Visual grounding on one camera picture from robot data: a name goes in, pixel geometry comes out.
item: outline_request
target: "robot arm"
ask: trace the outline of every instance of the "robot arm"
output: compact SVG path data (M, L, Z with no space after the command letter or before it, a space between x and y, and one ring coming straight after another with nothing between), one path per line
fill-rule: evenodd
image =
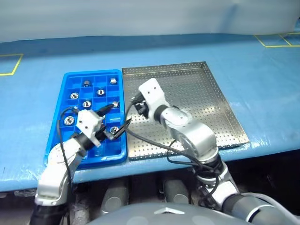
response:
M239 191L224 162L218 153L214 132L205 124L177 107L170 107L165 94L156 79L151 78L139 87L139 94L132 99L139 114L162 124L171 137L179 141L185 152L195 158L201 165L214 168L218 173L218 181L214 172L197 175L200 193L203 197L211 193L205 206L217 210L222 209L225 199Z
M210 171L197 173L197 168L194 167L199 180L198 190L205 198L202 206L223 211L257 225L300 223L287 210L278 210L282 206L277 203L275 207L270 202L271 198L261 199L254 194L241 195L228 167L220 158L214 132L205 124L194 120L188 112L175 106L170 107L156 79L151 78L143 83L139 87L139 92L132 99L138 113L162 124L171 137L182 144L186 153L201 165L208 165L217 171L217 173Z
M78 112L77 127L82 131L73 135L62 145L64 148L68 169L62 154L61 144L55 145L49 153L48 165L45 168L37 186L35 208L30 219L30 225L58 225L68 210L70 197L70 180L86 152L94 146L99 147L101 142L108 138L117 139L124 132L131 120L127 120L115 134L106 131L103 124L107 114L118 103L107 105L97 112L81 110Z

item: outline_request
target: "metal part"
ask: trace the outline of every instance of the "metal part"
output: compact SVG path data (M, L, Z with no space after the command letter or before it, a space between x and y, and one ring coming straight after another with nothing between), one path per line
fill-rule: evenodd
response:
M64 142L64 150L71 171L71 179L73 179L75 170L86 151L74 138ZM48 165L37 186L35 197L37 205L54 206L67 202L68 173L61 151L60 144L57 144L49 153Z
M229 196L239 193L239 190L231 174L228 171L227 165L224 162L222 163L223 163L223 171L219 175L219 185L216 191L212 194L212 198L217 204L216 206L214 206L214 208L217 210L222 209L222 205L224 201ZM202 183L200 191L203 190L203 188L206 189L203 195L206 195L206 193L209 193L213 190L216 183L216 178L205 178L205 177L197 176L197 179Z
M84 88L87 88L87 87L90 87L92 84L91 84L91 82L89 81L89 80L85 80L84 82L83 82L83 87Z
M149 108L147 106L146 101L142 101L140 103L135 104L135 109L139 115L143 115L146 119L148 119Z
M83 106L84 108L90 108L91 105L92 105L92 103L91 103L90 101L85 101L85 102L83 102L83 104L82 104L82 106Z
M111 128L109 129L109 133L111 133L112 135L114 135L118 130L119 130L118 127L111 127Z
M118 108L120 106L120 102L114 101L112 104L114 108Z
M132 96L136 95L138 87L153 77L157 79L170 105L189 112L194 119L213 130L220 149L240 146L249 141L205 62L123 68L126 107ZM134 107L128 117L132 117L130 129L133 132L165 145L172 141L168 131L157 126L156 122L146 120ZM166 150L150 144L142 146L138 141L131 135L127 136L130 159L166 155ZM180 147L178 142L174 145L174 148Z
M74 92L70 95L70 99L78 99L79 98L79 94L77 92Z
M73 116L67 116L65 119L64 119L64 124L66 126L70 126L74 123L75 119Z
M116 83L117 83L116 78L112 77L111 80L110 80L110 83L111 83L111 84L116 84Z
M179 141L185 151L195 156L201 163L210 163L218 156L216 137L205 124L177 108L166 108L160 121L172 138Z
M76 126L93 142L93 144L99 147L101 144L95 137L95 133L100 129L103 121L103 117L97 115L93 110L81 110L78 112Z
M128 119L125 121L125 123L123 123L120 126L120 128L117 128L117 127L111 128L110 129L111 132L104 130L104 134L109 140L115 140L115 139L119 138L126 131L128 126L130 125L130 123L131 123L131 119Z
M170 106L165 100L165 93L161 89L156 79L151 78L139 86L139 91L145 98L147 107L149 109L148 118L154 120L154 113L161 105Z
M104 95L104 94L105 94L105 90L103 90L103 89L97 90L97 95L102 96L102 95Z

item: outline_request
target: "perforated metal tray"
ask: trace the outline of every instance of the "perforated metal tray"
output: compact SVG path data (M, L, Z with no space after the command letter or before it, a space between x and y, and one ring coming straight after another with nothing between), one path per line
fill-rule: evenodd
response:
M247 135L233 114L206 62L193 62L152 67L123 68L125 108L138 92L138 87L156 78L170 105L176 105L209 126L221 148L236 147L249 142ZM163 126L137 114L134 107L128 114L133 118L130 129L161 144L172 141ZM181 146L176 142L174 148ZM160 157L166 150L127 135L128 157L142 159Z

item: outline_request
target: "blue cloth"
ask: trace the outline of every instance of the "blue cloth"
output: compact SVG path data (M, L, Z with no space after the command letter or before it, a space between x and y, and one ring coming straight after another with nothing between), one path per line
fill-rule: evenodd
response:
M206 61L250 139L220 151L223 160L300 148L297 47L265 48L254 36L204 34L0 44L0 54L13 53L24 56L13 76L0 76L0 191L37 186L61 81L73 71ZM165 158L126 161L77 171L75 182L180 167Z

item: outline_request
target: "small metal cylinder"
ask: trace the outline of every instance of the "small metal cylinder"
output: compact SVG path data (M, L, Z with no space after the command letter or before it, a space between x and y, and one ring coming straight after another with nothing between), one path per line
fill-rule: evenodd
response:
M79 98L79 94L77 92L74 92L70 95L70 99L78 99Z
M102 96L102 95L104 95L104 94L105 94L105 91L104 91L103 89L99 89L99 90L97 91L97 95Z
M118 127L111 127L111 128L109 129L109 132L110 132L112 135L114 135L118 130L119 130Z
M64 124L66 126L70 126L74 123L75 119L73 116L67 116L65 119L64 119Z
M89 108L91 105L92 105L92 103L91 103L90 101L85 101L85 102L83 102L83 104L82 104L82 106L83 106L84 108Z
M90 81L89 80L85 80L84 82L83 82L83 87L90 87L91 86L91 83L90 83Z

